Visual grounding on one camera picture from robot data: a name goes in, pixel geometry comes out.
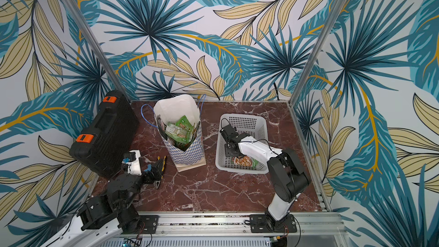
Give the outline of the white plastic basket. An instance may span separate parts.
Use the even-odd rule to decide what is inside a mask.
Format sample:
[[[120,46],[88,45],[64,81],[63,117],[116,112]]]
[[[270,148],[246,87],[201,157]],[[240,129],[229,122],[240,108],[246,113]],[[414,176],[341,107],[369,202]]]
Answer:
[[[268,129],[266,120],[263,117],[236,113],[223,114],[220,118],[221,123],[219,125],[219,130],[221,130],[223,126],[226,126],[228,121],[230,122],[231,126],[236,129],[238,134],[248,133],[256,140],[268,140]],[[216,167],[219,170],[251,175],[265,175],[268,173],[268,167],[259,160],[257,160],[259,162],[257,170],[244,170],[232,167],[232,157],[226,157],[224,145],[225,141],[222,135],[219,133],[216,149]]]

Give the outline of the dark packet with label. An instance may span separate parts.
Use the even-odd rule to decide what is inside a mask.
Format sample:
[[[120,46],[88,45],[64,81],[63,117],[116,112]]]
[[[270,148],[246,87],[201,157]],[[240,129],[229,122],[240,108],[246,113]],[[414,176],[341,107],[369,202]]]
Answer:
[[[195,141],[195,139],[197,138],[197,134],[198,134],[198,130],[199,130],[200,125],[201,125],[201,121],[199,121],[194,128],[194,134],[192,137],[192,141]]]

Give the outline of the green orange packet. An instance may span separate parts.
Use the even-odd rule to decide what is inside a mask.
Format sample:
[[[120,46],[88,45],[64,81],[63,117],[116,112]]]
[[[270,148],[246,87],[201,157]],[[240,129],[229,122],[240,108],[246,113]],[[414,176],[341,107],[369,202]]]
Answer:
[[[186,150],[194,141],[194,132],[187,132],[185,137],[178,136],[176,147],[181,150]]]

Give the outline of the green packet with barcode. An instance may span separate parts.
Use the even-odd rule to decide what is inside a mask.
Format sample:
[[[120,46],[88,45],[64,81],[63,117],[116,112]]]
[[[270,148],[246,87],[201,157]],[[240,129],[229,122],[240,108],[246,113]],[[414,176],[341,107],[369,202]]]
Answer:
[[[175,124],[168,123],[166,127],[166,134],[168,137],[177,141],[178,136],[185,137],[188,131],[176,126]]]

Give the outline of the blue checkered paper bag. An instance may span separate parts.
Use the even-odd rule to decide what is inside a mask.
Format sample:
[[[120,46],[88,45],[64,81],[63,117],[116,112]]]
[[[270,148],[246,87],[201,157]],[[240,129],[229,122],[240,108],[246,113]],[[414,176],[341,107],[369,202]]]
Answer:
[[[144,120],[160,134],[178,172],[206,165],[202,139],[203,102],[183,94],[141,107]]]

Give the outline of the green yellow snack packet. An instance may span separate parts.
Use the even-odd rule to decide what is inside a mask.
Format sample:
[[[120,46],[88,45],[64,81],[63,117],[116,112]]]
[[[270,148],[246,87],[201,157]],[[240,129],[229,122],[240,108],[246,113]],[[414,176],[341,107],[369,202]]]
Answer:
[[[194,129],[194,125],[188,120],[188,118],[183,115],[176,123],[176,126],[191,132]]]

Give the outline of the dark green red packet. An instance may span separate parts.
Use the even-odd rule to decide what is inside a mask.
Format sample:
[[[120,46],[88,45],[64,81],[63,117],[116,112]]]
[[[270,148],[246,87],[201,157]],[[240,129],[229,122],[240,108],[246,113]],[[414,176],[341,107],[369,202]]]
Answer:
[[[168,135],[166,134],[166,124],[163,122],[162,118],[160,115],[158,115],[155,118],[156,124],[157,124],[157,128],[159,130],[159,133],[161,135],[161,137],[165,140],[168,139]]]

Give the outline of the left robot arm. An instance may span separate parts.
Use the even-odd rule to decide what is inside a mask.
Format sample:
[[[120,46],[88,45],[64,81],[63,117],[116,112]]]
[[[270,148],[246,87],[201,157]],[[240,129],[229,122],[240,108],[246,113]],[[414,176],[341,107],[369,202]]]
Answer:
[[[160,186],[165,164],[166,158],[159,158],[140,175],[119,175],[102,194],[81,205],[76,216],[42,246],[97,247],[122,234],[134,234],[128,241],[138,246],[143,234],[156,233],[158,216],[140,216],[133,202],[144,185]]]

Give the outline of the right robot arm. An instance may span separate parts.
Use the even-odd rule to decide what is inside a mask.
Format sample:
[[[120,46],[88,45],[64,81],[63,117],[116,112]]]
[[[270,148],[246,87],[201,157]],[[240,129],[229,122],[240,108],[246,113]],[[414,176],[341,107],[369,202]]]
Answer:
[[[283,229],[296,231],[290,208],[311,179],[297,153],[292,149],[278,149],[267,140],[257,140],[248,133],[238,133],[231,125],[219,131],[225,141],[226,151],[232,157],[251,157],[268,167],[274,187],[274,197],[264,214],[250,216],[253,233],[277,232]]]

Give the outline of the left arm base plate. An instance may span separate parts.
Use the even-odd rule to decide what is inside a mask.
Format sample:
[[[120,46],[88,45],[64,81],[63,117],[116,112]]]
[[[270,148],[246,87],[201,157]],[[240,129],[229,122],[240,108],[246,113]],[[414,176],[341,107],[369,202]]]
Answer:
[[[159,215],[118,216],[118,227],[122,234],[155,234]]]

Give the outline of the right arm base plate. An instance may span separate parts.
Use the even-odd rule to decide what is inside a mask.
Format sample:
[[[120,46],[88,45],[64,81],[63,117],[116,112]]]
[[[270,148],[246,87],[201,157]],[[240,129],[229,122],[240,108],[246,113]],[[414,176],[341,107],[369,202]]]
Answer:
[[[250,215],[245,224],[250,226],[252,233],[296,233],[297,226],[293,215],[286,215],[275,220],[266,214]]]

